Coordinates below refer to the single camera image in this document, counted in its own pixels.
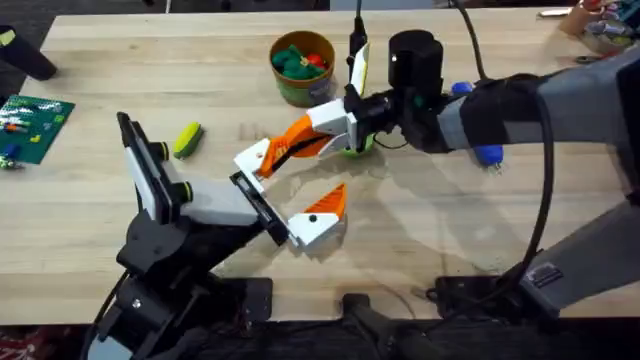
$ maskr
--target green circuit board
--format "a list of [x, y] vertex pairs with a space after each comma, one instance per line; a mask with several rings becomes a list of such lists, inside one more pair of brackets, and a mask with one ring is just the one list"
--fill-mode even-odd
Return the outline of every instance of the green circuit board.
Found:
[[20, 132], [0, 131], [0, 152], [15, 144], [20, 151], [14, 160], [40, 164], [74, 106], [63, 101], [12, 95], [0, 108], [0, 124], [13, 121], [24, 125], [19, 126]]

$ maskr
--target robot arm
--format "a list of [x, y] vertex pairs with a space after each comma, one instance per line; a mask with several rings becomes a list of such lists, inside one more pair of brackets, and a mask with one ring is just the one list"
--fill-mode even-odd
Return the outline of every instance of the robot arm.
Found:
[[640, 48], [613, 58], [547, 76], [514, 75], [478, 86], [437, 115], [413, 114], [398, 125], [415, 148], [425, 152], [480, 145], [542, 141], [544, 101], [555, 141], [628, 146], [638, 109], [631, 98], [640, 76]]
[[[542, 111], [546, 111], [554, 141], [631, 148], [637, 172], [640, 132], [636, 120], [640, 106], [633, 99], [632, 86], [639, 77], [640, 48], [633, 48], [556, 74], [515, 75], [490, 81], [466, 97], [449, 101], [439, 112], [437, 108], [422, 112], [409, 109], [398, 125], [417, 149], [446, 152], [480, 145], [541, 142], [539, 122]], [[537, 94], [544, 108], [531, 94]], [[528, 310], [514, 311], [513, 307], [535, 304], [536, 317], [542, 312], [553, 318], [560, 310], [587, 297], [640, 280], [640, 243], [634, 235], [640, 231], [638, 204], [636, 190], [629, 201], [539, 253], [515, 291], [517, 297], [526, 300], [519, 301], [519, 305], [511, 302], [498, 313], [494, 309], [491, 315], [519, 322], [527, 317]], [[440, 278], [436, 290], [440, 287], [444, 292], [438, 294], [446, 294], [447, 288], [459, 285], [456, 281], [464, 280]], [[441, 315], [453, 310], [450, 305], [439, 306]]]

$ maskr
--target cable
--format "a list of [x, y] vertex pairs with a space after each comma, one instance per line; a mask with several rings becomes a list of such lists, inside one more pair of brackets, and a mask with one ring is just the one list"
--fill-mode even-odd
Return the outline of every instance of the cable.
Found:
[[482, 56], [480, 55], [480, 45], [478, 45], [478, 37], [476, 36], [476, 31], [473, 28], [473, 24], [471, 23], [471, 19], [469, 18], [469, 14], [467, 13], [467, 9], [465, 9], [464, 5], [460, 3], [460, 0], [451, 0], [455, 4], [458, 11], [460, 11], [460, 15], [462, 15], [462, 19], [464, 19], [464, 24], [467, 26], [467, 31], [469, 32], [469, 36], [471, 37], [471, 46], [473, 47], [473, 54], [476, 57], [476, 67], [478, 68], [478, 76], [480, 80], [486, 80], [487, 74], [484, 72], [484, 65], [482, 64]]
[[102, 320], [102, 317], [107, 312], [107, 308], [111, 305], [111, 301], [116, 296], [116, 293], [122, 286], [122, 283], [129, 277], [129, 271], [125, 270], [122, 275], [120, 275], [120, 279], [113, 286], [113, 289], [109, 292], [109, 295], [105, 298], [102, 306], [100, 306], [100, 310], [96, 315], [96, 318], [93, 320], [93, 323], [87, 329], [87, 333], [84, 336], [84, 343], [82, 343], [82, 350], [80, 350], [80, 360], [87, 360], [89, 358], [89, 348], [91, 347], [91, 342], [93, 341], [93, 337], [95, 336], [98, 323]]
[[378, 134], [380, 134], [379, 132], [373, 134], [373, 142], [382, 146], [385, 149], [389, 149], [389, 150], [398, 150], [398, 149], [402, 149], [403, 147], [407, 146], [409, 144], [408, 141], [405, 141], [404, 144], [402, 145], [397, 145], [397, 146], [389, 146], [389, 145], [385, 145], [383, 143], [381, 143], [380, 141], [378, 141], [378, 139], [376, 138], [376, 136], [378, 136]]
[[544, 232], [544, 227], [547, 223], [547, 218], [549, 216], [549, 209], [551, 208], [551, 198], [553, 196], [553, 182], [555, 178], [554, 174], [554, 149], [553, 149], [553, 129], [551, 127], [551, 119], [549, 118], [549, 110], [547, 109], [544, 101], [537, 95], [532, 94], [536, 97], [536, 101], [538, 107], [540, 109], [540, 124], [542, 126], [542, 142], [544, 149], [544, 182], [542, 185], [542, 197], [540, 199], [540, 208], [538, 209], [538, 217], [536, 219], [536, 223], [533, 227], [533, 233], [531, 234], [531, 240], [529, 241], [529, 246], [527, 247], [527, 251], [520, 263], [520, 266], [517, 269], [517, 272], [514, 276], [512, 276], [502, 287], [493, 293], [485, 296], [482, 299], [476, 300], [471, 304], [460, 308], [449, 316], [444, 317], [442, 320], [437, 323], [427, 327], [424, 329], [424, 333], [428, 334], [429, 332], [451, 322], [455, 318], [468, 313], [471, 310], [480, 307], [487, 302], [498, 298], [503, 295], [507, 291], [512, 290], [515, 286], [518, 285], [525, 272], [531, 265], [533, 258], [536, 256], [538, 251], [538, 246], [540, 245], [540, 240], [542, 239], [542, 233]]

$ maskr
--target wooden table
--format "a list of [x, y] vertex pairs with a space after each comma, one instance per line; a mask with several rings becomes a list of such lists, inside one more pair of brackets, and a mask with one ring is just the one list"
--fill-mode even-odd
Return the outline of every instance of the wooden table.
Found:
[[[548, 73], [586, 54], [554, 34], [540, 9], [472, 10], [489, 76]], [[90, 321], [122, 268], [115, 256], [136, 212], [116, 123], [128, 112], [154, 140], [171, 142], [190, 121], [208, 130], [181, 171], [226, 178], [236, 153], [282, 133], [304, 110], [285, 104], [269, 69], [281, 34], [313, 29], [335, 46], [337, 80], [353, 14], [253, 13], [62, 16], [43, 45], [60, 69], [27, 80], [22, 94], [77, 104], [40, 166], [0, 173], [0, 324]], [[452, 10], [367, 12], [372, 41], [368, 91], [387, 85], [387, 39], [425, 28], [442, 41], [446, 86], [475, 80], [469, 36]], [[402, 139], [381, 137], [389, 144]], [[292, 160], [268, 182], [268, 196], [292, 214], [340, 181], [348, 184], [344, 236], [300, 254], [260, 236], [215, 272], [268, 276], [273, 319], [327, 319], [345, 292], [366, 292], [389, 316], [437, 317], [414, 295], [443, 274], [499, 273], [518, 261], [540, 200], [539, 145], [505, 149], [492, 176], [467, 152], [429, 156], [376, 150], [350, 160]], [[603, 145], [557, 145], [556, 193], [544, 246], [623, 199], [616, 158]], [[639, 315], [632, 285], [583, 301], [565, 316]]]

